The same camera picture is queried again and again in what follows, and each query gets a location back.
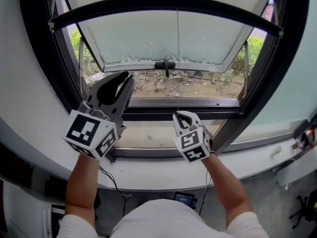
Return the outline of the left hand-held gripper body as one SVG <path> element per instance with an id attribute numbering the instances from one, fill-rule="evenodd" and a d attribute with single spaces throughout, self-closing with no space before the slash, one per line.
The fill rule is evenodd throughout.
<path id="1" fill-rule="evenodd" d="M 82 101 L 77 110 L 71 111 L 63 139 L 76 152 L 100 161 L 125 129 L 122 117 Z"/>

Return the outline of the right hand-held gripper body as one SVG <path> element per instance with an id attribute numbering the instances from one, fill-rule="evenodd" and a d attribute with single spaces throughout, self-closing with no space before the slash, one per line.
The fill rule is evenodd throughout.
<path id="1" fill-rule="evenodd" d="M 173 141 L 188 163 L 205 159 L 210 155 L 212 136 L 202 123 L 192 126 L 186 134 L 176 136 Z"/>

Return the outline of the person's left forearm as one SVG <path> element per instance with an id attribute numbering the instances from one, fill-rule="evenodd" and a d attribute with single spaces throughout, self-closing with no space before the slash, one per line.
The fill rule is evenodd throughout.
<path id="1" fill-rule="evenodd" d="M 99 161 L 80 154 L 70 175 L 65 194 L 65 213 L 95 225 Z"/>

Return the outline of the person's right forearm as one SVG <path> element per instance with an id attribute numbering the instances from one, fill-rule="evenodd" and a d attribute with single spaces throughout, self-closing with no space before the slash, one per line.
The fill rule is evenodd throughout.
<path id="1" fill-rule="evenodd" d="M 211 153 L 202 163 L 214 183 L 217 197 L 225 210 L 226 227 L 229 227 L 236 217 L 252 211 L 247 194 L 241 182 L 216 154 Z"/>

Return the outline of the clear lower glass pane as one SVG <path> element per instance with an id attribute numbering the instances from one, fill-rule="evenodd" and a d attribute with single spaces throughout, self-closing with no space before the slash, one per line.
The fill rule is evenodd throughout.
<path id="1" fill-rule="evenodd" d="M 125 121 L 118 148 L 175 148 L 173 121 Z"/>

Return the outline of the white windowsill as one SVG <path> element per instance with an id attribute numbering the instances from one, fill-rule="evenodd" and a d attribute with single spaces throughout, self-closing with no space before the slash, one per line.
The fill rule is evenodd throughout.
<path id="1" fill-rule="evenodd" d="M 220 161 L 238 178 L 245 179 L 272 169 L 290 159 L 304 154 L 291 150 L 293 138 L 275 144 L 246 151 L 220 154 Z M 282 151 L 270 157 L 278 145 Z M 172 191 L 203 188 L 206 184 L 206 168 L 202 162 L 188 163 L 182 159 L 170 160 L 117 160 L 110 164 L 101 161 L 103 169 L 113 175 L 112 182 L 102 172 L 98 174 L 98 187 L 119 188 L 122 191 Z"/>

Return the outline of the small black screen device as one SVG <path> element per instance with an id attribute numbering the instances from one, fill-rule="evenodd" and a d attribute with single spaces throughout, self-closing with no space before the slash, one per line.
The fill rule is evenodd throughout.
<path id="1" fill-rule="evenodd" d="M 176 191 L 173 200 L 184 203 L 192 209 L 196 208 L 197 198 L 194 194 Z"/>

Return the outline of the frosted window sash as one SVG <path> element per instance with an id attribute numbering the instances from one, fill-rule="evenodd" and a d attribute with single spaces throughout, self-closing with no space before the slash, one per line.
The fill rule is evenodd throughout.
<path id="1" fill-rule="evenodd" d="M 64 0 L 65 11 L 70 10 Z M 271 20 L 273 0 L 261 17 Z M 71 24 L 86 39 L 102 71 L 146 70 L 155 62 L 177 69 L 226 72 L 258 28 L 218 16 L 182 11 L 139 11 L 102 16 Z"/>

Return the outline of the metal window stay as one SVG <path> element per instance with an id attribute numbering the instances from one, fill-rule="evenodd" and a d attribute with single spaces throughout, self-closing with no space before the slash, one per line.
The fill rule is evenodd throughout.
<path id="1" fill-rule="evenodd" d="M 243 98 L 247 95 L 248 88 L 248 77 L 249 77 L 249 45 L 248 41 L 244 43 L 245 48 L 245 58 L 244 58 L 244 90 L 243 90 Z"/>

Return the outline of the person's white shirt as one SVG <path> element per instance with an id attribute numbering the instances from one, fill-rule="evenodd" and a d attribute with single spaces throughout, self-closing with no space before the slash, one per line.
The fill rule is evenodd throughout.
<path id="1" fill-rule="evenodd" d="M 206 225 L 183 203 L 158 199 L 137 207 L 113 228 L 110 238 L 268 238 L 253 212 L 236 217 L 225 232 Z"/>

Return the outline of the window with mesh screen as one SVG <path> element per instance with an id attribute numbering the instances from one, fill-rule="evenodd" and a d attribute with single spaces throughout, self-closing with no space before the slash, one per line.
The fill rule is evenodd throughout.
<path id="1" fill-rule="evenodd" d="M 79 107 L 83 99 L 79 81 L 72 78 L 74 66 L 61 30 L 51 32 L 50 6 L 53 0 L 20 0 L 26 31 L 53 92 L 67 112 Z M 247 95 L 239 96 L 237 107 L 186 105 L 201 118 L 225 119 L 216 134 L 213 148 L 222 153 L 260 113 L 286 75 L 302 39 L 308 17 L 309 0 L 277 0 L 278 26 L 282 37 L 269 36 L 247 84 Z"/>

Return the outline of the white paper roll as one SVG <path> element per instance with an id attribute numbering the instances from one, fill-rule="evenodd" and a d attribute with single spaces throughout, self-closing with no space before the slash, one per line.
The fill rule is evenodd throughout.
<path id="1" fill-rule="evenodd" d="M 277 154 L 279 154 L 282 151 L 282 146 L 278 145 L 277 147 L 275 147 L 271 153 L 270 153 L 270 157 L 273 158 L 274 156 L 276 156 Z"/>

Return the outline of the large frosted glass pane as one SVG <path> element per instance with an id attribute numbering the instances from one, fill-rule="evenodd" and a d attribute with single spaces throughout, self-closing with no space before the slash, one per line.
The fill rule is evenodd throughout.
<path id="1" fill-rule="evenodd" d="M 302 41 L 283 81 L 236 143 L 293 131 L 317 107 L 317 9 L 309 8 Z"/>

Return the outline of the small colourful clutter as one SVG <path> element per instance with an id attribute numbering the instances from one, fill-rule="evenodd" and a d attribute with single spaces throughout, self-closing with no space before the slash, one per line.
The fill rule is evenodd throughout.
<path id="1" fill-rule="evenodd" d="M 296 143 L 292 145 L 292 149 L 305 150 L 308 147 L 313 148 L 314 144 L 315 131 L 313 129 L 308 129 L 298 138 Z"/>

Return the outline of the black office chair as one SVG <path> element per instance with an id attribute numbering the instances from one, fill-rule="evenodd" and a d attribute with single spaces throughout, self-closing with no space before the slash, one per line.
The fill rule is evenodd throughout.
<path id="1" fill-rule="evenodd" d="M 300 210 L 289 217 L 289 219 L 292 219 L 295 216 L 299 216 L 297 223 L 292 229 L 299 225 L 302 218 L 305 218 L 308 222 L 317 222 L 317 189 L 313 190 L 309 196 L 303 198 L 299 195 L 296 199 L 300 202 Z"/>

